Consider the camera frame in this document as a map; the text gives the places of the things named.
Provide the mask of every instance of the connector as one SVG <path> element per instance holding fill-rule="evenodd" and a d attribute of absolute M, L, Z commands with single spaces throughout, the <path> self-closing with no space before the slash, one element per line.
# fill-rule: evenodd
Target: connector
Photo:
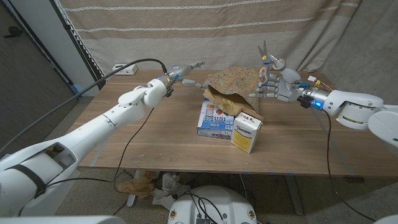
<path fill-rule="evenodd" d="M 298 86 L 299 88 L 306 88 L 306 87 L 309 87 L 310 86 L 310 84 L 308 84 L 308 83 L 300 83 L 300 85 Z"/>
<path fill-rule="evenodd" d="M 317 80 L 317 78 L 310 75 L 307 80 L 310 82 L 315 82 Z"/>

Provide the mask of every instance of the striped fabric backdrop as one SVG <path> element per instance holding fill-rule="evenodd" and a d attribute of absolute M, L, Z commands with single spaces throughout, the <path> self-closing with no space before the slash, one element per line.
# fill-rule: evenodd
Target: striped fabric backdrop
<path fill-rule="evenodd" d="M 257 45 L 296 70 L 319 68 L 360 0 L 59 0 L 104 72 L 152 57 L 166 66 L 258 68 Z M 139 69 L 160 69 L 153 63 Z"/>

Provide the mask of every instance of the bolt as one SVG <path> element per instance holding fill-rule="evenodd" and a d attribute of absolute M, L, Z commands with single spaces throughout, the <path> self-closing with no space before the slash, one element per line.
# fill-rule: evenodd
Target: bolt
<path fill-rule="evenodd" d="M 249 217 L 250 219 L 253 219 L 254 217 L 256 217 L 256 214 L 254 213 L 253 210 L 249 210 L 249 211 L 248 211 L 248 217 Z"/>
<path fill-rule="evenodd" d="M 172 210 L 172 211 L 170 212 L 170 218 L 171 218 L 171 219 L 174 219 L 176 216 L 177 216 L 177 211 L 176 211 L 176 210 Z"/>

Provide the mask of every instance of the crumpled paper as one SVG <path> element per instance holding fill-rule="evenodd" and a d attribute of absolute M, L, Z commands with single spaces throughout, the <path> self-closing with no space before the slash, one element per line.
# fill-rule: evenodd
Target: crumpled paper
<path fill-rule="evenodd" d="M 170 210 L 175 201 L 172 195 L 177 195 L 179 197 L 191 189 L 190 186 L 182 185 L 179 181 L 179 175 L 175 175 L 174 173 L 171 174 L 169 172 L 164 174 L 162 176 L 162 190 L 155 189 L 150 193 L 154 196 L 152 204 L 163 205 L 165 208 Z"/>
<path fill-rule="evenodd" d="M 259 99 L 249 97 L 257 88 L 258 71 L 249 67 L 231 67 L 208 75 L 203 94 L 222 111 L 238 115 L 241 108 L 259 113 Z"/>
<path fill-rule="evenodd" d="M 144 175 L 140 175 L 136 179 L 119 183 L 118 189 L 120 192 L 137 195 L 139 198 L 144 198 L 150 195 L 155 188 L 152 180 L 156 179 L 157 177 L 158 175 L 155 172 L 146 171 Z"/>
<path fill-rule="evenodd" d="M 180 176 L 166 173 L 162 177 L 162 190 L 169 193 L 170 195 L 177 195 L 178 197 L 184 194 L 191 188 L 187 185 L 182 185 L 179 183 Z"/>

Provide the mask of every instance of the floor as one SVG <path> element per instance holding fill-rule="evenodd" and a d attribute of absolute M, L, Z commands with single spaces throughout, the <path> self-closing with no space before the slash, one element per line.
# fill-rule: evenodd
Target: floor
<path fill-rule="evenodd" d="M 53 130 L 49 138 L 66 133 L 92 98 L 80 98 L 76 107 Z M 115 170 L 79 169 L 80 177 L 113 178 Z M 236 174 L 179 173 L 181 182 L 191 187 L 199 185 L 224 185 L 241 193 Z M 121 176 L 119 181 L 128 180 Z M 265 223 L 372 223 L 357 215 L 343 204 L 330 187 L 326 177 L 296 177 L 303 199 L 305 215 L 298 216 L 290 201 L 287 184 L 279 175 L 243 175 L 249 201 L 255 206 L 257 219 Z M 375 219 L 398 213 L 398 179 L 365 179 L 363 184 L 349 184 L 343 178 L 333 178 L 337 191 L 354 208 Z M 161 186 L 161 180 L 155 181 Z M 112 184 L 78 180 L 59 207 L 56 215 L 112 215 L 127 195 L 119 194 Z M 133 208 L 123 207 L 117 214 L 126 223 L 167 223 L 169 211 L 152 205 L 152 196 L 139 199 Z"/>

